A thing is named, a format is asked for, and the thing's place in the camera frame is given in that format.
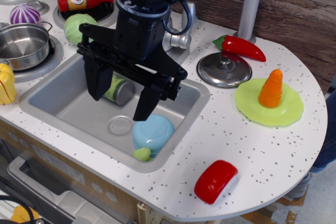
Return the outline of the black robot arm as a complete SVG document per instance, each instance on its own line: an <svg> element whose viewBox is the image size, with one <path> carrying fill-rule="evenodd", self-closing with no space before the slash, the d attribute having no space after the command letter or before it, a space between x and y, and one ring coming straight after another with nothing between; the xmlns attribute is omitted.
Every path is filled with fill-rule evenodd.
<svg viewBox="0 0 336 224"><path fill-rule="evenodd" d="M78 52L85 62L88 92L95 100L110 88L114 72L143 86L135 121L146 120L159 101L176 98L187 72L166 54L162 41L169 32L171 6L178 2L187 14L186 28L190 28L192 13L186 0L116 0L115 29L79 26Z"/></svg>

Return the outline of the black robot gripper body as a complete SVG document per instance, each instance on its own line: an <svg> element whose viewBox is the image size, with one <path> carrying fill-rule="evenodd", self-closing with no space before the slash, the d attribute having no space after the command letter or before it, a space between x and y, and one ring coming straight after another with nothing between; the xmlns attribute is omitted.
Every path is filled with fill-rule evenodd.
<svg viewBox="0 0 336 224"><path fill-rule="evenodd" d="M78 52L84 61L96 59L113 73L161 91L160 100L175 100L187 72L163 49L165 22L165 17L143 18L120 13L115 29L81 24Z"/></svg>

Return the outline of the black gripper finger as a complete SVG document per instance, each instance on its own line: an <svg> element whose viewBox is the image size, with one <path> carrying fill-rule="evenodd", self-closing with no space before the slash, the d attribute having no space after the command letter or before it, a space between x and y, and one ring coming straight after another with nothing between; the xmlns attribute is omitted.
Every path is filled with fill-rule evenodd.
<svg viewBox="0 0 336 224"><path fill-rule="evenodd" d="M133 120L146 121L159 103L161 94L161 91L156 91L149 87L144 87L140 94Z"/></svg>
<svg viewBox="0 0 336 224"><path fill-rule="evenodd" d="M106 64L89 58L85 60L85 76L89 94L98 101L110 88L113 70Z"/></svg>

